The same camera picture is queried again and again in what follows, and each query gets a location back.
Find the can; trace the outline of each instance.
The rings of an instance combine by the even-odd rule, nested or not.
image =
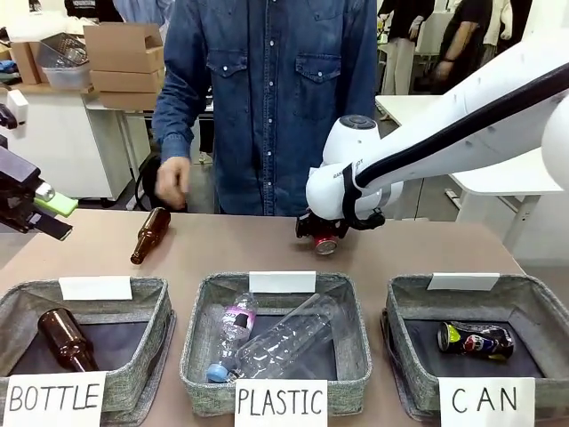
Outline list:
[[[514,340],[508,329],[495,325],[441,322],[437,341],[438,348],[444,353],[470,354],[493,360],[506,360],[514,353]]]

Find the hand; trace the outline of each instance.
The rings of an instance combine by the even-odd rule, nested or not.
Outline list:
[[[189,168],[189,158],[170,157],[158,169],[156,195],[173,209],[179,210],[186,205]]]
[[[501,32],[501,36],[500,38],[502,40],[510,40],[510,38],[512,38],[512,30],[510,28],[505,28],[502,32]]]
[[[419,35],[419,29],[415,27],[409,28],[409,40],[414,41],[417,40],[417,36]]]
[[[437,65],[437,69],[435,70],[435,76],[437,80],[444,82],[448,78],[449,74],[451,74],[453,65],[454,64],[448,60],[442,60]]]

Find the pink label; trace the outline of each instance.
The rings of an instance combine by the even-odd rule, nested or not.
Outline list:
[[[239,307],[227,307],[221,321],[233,325],[239,314],[245,314],[247,316],[247,329],[251,332],[252,325],[255,323],[255,313],[250,310],[240,309]]]

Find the shirt cuff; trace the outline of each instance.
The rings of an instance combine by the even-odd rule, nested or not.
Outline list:
[[[162,140],[162,162],[170,157],[189,158],[189,142],[179,133],[170,133]]]

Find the brown glass bottle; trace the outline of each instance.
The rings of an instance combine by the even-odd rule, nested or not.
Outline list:
[[[69,310],[54,309],[37,321],[37,330],[47,340],[50,352],[61,367],[75,372],[98,371],[89,341]]]
[[[170,213],[168,211],[163,207],[152,210],[139,231],[139,242],[131,256],[133,264],[142,264],[150,251],[160,244],[169,225]]]

